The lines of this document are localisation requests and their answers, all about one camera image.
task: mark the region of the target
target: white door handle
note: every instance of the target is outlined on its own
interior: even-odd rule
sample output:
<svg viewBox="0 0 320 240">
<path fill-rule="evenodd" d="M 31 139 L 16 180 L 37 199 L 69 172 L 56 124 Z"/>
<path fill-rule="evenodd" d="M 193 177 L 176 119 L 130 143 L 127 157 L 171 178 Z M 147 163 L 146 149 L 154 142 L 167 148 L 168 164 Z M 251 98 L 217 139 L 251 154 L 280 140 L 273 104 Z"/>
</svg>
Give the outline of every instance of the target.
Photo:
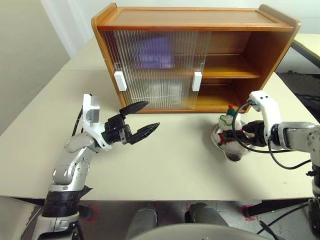
<svg viewBox="0 0 320 240">
<path fill-rule="evenodd" d="M 122 71 L 116 71 L 114 72 L 114 78 L 115 82 L 118 85 L 119 91 L 125 91 L 127 90 L 127 84 L 125 81 L 125 76 Z"/>
<path fill-rule="evenodd" d="M 195 71 L 193 75 L 193 82 L 192 82 L 192 91 L 198 92 L 200 90 L 202 74 L 200 71 Z"/>
</svg>

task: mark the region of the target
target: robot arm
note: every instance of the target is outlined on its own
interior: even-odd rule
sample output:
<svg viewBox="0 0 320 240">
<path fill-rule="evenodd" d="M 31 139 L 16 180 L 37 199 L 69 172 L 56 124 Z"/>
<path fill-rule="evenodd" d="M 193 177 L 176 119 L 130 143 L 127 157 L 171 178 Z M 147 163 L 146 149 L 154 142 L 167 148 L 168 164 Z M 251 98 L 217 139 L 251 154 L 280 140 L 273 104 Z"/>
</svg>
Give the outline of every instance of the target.
<svg viewBox="0 0 320 240">
<path fill-rule="evenodd" d="M 264 91 L 253 91 L 247 101 L 257 112 L 262 112 L 263 121 L 249 122 L 245 132 L 254 133 L 254 146 L 264 147 L 271 139 L 271 148 L 310 153 L 314 177 L 312 190 L 320 197 L 320 126 L 310 122 L 282 122 L 277 102 Z"/>
<path fill-rule="evenodd" d="M 98 99 L 85 94 L 82 105 L 82 127 L 84 132 L 72 136 L 65 144 L 63 155 L 52 171 L 52 182 L 37 218 L 32 240 L 79 239 L 74 232 L 79 219 L 80 198 L 91 188 L 85 186 L 90 163 L 96 153 L 108 151 L 113 143 L 135 144 L 150 135 L 159 123 L 147 125 L 132 134 L 125 116 L 135 113 L 148 104 L 137 102 L 120 109 L 106 123 L 99 122 Z"/>
</svg>

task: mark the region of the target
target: wooden cabinet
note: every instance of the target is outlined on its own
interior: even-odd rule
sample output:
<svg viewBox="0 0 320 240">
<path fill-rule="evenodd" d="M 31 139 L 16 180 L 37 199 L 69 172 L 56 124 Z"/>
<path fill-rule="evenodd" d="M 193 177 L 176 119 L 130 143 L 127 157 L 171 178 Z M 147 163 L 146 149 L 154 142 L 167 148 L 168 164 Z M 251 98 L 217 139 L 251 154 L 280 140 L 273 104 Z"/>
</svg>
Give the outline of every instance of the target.
<svg viewBox="0 0 320 240">
<path fill-rule="evenodd" d="M 149 101 L 141 113 L 221 113 L 242 105 L 266 84 L 300 27 L 266 5 L 111 3 L 91 24 L 121 105 Z"/>
</svg>

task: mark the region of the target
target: purple object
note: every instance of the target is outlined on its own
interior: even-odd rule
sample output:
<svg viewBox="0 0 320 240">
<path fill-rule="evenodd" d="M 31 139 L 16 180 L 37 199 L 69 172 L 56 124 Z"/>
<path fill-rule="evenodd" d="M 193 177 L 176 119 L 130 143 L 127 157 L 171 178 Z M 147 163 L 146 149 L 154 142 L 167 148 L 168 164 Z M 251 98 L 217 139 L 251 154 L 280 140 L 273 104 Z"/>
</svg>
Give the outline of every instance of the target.
<svg viewBox="0 0 320 240">
<path fill-rule="evenodd" d="M 138 53 L 143 69 L 171 69 L 170 41 L 167 37 L 154 37 L 142 42 L 143 50 Z"/>
</svg>

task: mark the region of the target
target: black metal stand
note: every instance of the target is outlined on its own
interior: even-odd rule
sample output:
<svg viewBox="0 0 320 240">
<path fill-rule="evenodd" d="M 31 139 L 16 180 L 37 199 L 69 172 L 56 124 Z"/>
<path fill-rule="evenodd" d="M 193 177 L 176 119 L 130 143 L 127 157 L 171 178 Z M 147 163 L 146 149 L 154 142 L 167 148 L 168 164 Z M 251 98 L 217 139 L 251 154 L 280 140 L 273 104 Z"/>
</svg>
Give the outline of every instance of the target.
<svg viewBox="0 0 320 240">
<path fill-rule="evenodd" d="M 262 203 L 256 204 L 254 206 L 248 206 L 244 208 L 244 215 L 247 218 L 252 216 L 265 214 L 271 211 L 284 209 L 297 204 L 303 204 L 308 202 L 310 198 L 298 198 L 298 199 L 284 199 L 284 200 L 263 200 Z"/>
<path fill-rule="evenodd" d="M 315 199 L 310 199 L 308 202 L 308 215 L 310 228 L 315 237 L 320 239 L 320 206 Z"/>
<path fill-rule="evenodd" d="M 189 210 L 184 214 L 184 222 L 186 224 L 197 223 L 229 226 L 216 210 L 204 202 L 191 204 Z"/>
<path fill-rule="evenodd" d="M 296 40 L 293 40 L 293 42 L 291 43 L 291 47 L 298 53 L 300 53 L 302 56 L 304 56 L 306 59 L 308 59 L 311 63 L 320 68 L 320 58 L 317 54 L 310 51 L 308 48 L 306 48 Z"/>
<path fill-rule="evenodd" d="M 94 211 L 87 206 L 79 205 L 79 216 L 84 218 L 84 219 L 91 219 L 94 215 Z"/>
</svg>

